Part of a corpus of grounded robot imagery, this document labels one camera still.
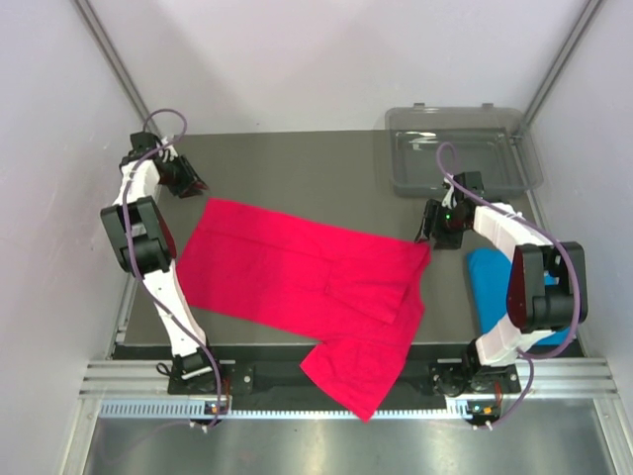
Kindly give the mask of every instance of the folded fabric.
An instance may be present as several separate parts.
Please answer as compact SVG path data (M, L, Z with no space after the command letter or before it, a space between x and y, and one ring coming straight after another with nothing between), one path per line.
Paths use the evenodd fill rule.
M471 276L479 324L482 333L488 333L507 312L505 298L512 263L503 252L496 249L474 250L466 256L466 261ZM544 279L545 285L556 283L556 280L549 275L544 276ZM556 332L536 344L561 344L568 331Z
M429 260L426 244L212 199L177 271L190 305L319 340L302 369L368 421L405 364Z

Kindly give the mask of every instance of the blue object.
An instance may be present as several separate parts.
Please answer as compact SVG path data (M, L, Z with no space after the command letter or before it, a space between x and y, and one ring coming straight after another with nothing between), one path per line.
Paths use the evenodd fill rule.
M482 333L493 329L505 315L505 297L510 281L512 264L500 250L477 249L466 256L475 306L479 314ZM556 283L553 277L544 276L545 285ZM556 332L536 344L558 345L563 342L569 330Z

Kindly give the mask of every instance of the blue cloth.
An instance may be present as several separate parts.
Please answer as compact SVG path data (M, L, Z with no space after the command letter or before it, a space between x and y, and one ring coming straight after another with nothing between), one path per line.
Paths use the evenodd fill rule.
M500 250L477 249L466 256L468 271L471 275L471 286L475 297L475 306L479 314L482 333L493 329L505 315L505 297L510 281L512 264ZM555 283L549 275L545 284ZM569 330L556 332L536 344L560 344Z

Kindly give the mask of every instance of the white panel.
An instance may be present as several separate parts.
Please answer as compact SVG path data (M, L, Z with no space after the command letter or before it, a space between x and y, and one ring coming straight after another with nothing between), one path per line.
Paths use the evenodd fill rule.
M150 109L194 134L381 129L425 102L525 109L584 0L92 0Z
M0 459L53 473L124 274L99 221L136 116L69 1L0 14Z
M633 3L604 3L537 119L538 198L553 231L585 247L586 342L633 418Z

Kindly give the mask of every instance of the metal frame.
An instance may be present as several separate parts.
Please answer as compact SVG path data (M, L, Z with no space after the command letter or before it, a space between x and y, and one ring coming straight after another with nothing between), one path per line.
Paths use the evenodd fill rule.
M149 114L149 110L103 28L90 0L72 0L72 3L76 6L79 15L117 77L136 113L144 120ZM587 0L530 102L521 124L521 130L528 130L534 122L539 110L602 4L603 0ZM153 132L160 135L160 131L154 121L151 121L149 126ZM537 222L545 225L541 207L535 194L531 191L528 192L528 198ZM112 354L116 345L124 341L135 291L136 283L132 278L129 278L126 283L108 354ZM156 373L155 363L156 361L105 360L93 361L88 365L78 399L72 435L67 444L59 473L83 473L97 419L104 405L110 405L111 408L114 408L113 405L120 405L121 402L126 402L130 406L147 404L150 401L154 406L160 407L161 405L173 405L174 401L181 401L195 406L199 402L195 398L168 396L166 393L167 380ZM611 377L606 360L602 358L558 358L549 361L537 361L535 365L534 385L528 398L544 400L593 399L604 439L617 473L633 473L633 432L624 413L622 402L619 399L617 388ZM527 370L527 365L523 362L517 364L519 379L523 384L525 384L527 378ZM446 411L382 412L378 414L378 417L387 419L455 419L457 415L457 417L461 418L463 413L460 408L463 408L463 403L466 403L466 401L463 401L464 399L476 400L477 397L470 396L447 400ZM270 417L275 417L272 414L258 414L256 411L235 411L233 415L241 419L269 419ZM296 417L337 419L341 417L351 418L352 416L344 411L288 413L281 415L282 419Z

